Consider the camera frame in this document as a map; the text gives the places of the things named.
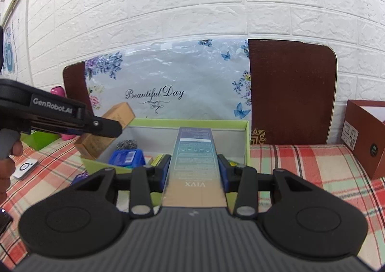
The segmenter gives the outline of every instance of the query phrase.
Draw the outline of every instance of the human hand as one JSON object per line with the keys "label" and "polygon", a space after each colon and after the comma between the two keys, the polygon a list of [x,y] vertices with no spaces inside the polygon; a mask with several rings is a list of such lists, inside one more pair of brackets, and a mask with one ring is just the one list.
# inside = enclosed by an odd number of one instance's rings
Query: human hand
{"label": "human hand", "polygon": [[[23,153],[23,144],[17,141],[13,147],[11,154],[20,156]],[[11,185],[11,175],[15,172],[15,162],[11,158],[0,160],[0,204],[6,200],[6,190]]]}

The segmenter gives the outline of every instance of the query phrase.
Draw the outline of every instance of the butterfly illustration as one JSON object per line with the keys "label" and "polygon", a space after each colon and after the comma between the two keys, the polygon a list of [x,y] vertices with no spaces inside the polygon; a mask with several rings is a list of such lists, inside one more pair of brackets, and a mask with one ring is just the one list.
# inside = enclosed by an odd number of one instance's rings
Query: butterfly illustration
{"label": "butterfly illustration", "polygon": [[249,57],[249,47],[247,45],[242,45],[241,49],[243,50],[244,54]]}
{"label": "butterfly illustration", "polygon": [[230,60],[230,52],[227,52],[226,54],[221,53],[221,55],[224,61]]}
{"label": "butterfly illustration", "polygon": [[242,103],[238,103],[237,104],[237,108],[234,110],[234,115],[236,117],[239,117],[240,119],[243,119],[245,116],[247,116],[249,114],[251,110],[243,110],[242,108]]}
{"label": "butterfly illustration", "polygon": [[200,40],[198,42],[199,45],[202,45],[202,46],[208,46],[210,47],[212,44],[211,44],[212,40]]}

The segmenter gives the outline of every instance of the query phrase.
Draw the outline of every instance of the gripper handle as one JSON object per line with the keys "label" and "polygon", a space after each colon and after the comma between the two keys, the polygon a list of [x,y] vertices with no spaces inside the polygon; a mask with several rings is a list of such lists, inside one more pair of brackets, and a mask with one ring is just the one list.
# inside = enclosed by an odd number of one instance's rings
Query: gripper handle
{"label": "gripper handle", "polygon": [[13,144],[20,139],[20,133],[9,128],[0,129],[0,160],[7,158]]}

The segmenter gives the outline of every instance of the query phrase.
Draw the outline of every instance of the green box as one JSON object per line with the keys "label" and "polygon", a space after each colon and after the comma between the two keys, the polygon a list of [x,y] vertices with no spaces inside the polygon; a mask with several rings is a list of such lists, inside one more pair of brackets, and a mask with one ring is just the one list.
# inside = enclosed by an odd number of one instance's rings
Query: green box
{"label": "green box", "polygon": [[43,149],[59,138],[59,134],[45,133],[40,131],[34,131],[31,133],[31,135],[22,133],[20,137],[21,141],[36,151]]}
{"label": "green box", "polygon": [[[117,174],[130,173],[131,169],[107,163],[119,141],[135,139],[138,147],[153,157],[161,153],[172,154],[180,127],[211,128],[217,153],[229,160],[250,165],[249,122],[241,120],[134,119],[96,161],[85,158],[81,160],[89,174],[105,167],[115,168]],[[160,204],[161,196],[160,193],[151,193],[154,206]],[[232,210],[236,193],[229,193],[226,197],[229,209]]]}

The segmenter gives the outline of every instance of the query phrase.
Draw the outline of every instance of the open cardboard box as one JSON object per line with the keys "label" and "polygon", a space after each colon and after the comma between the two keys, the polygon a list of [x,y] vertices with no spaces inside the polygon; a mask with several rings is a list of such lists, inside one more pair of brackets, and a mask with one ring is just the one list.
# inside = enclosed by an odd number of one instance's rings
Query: open cardboard box
{"label": "open cardboard box", "polygon": [[[105,167],[114,167],[118,174],[130,173],[131,169],[108,164],[118,142],[135,139],[138,148],[153,158],[159,154],[172,155],[180,127],[211,128],[217,154],[223,154],[228,160],[250,165],[249,122],[240,120],[134,119],[96,160],[82,158],[82,162],[89,174]],[[154,206],[160,204],[161,196],[160,193],[151,193]],[[226,198],[232,210],[236,193],[227,194]]]}
{"label": "open cardboard box", "polygon": [[370,179],[385,176],[385,101],[348,100],[341,139]]}

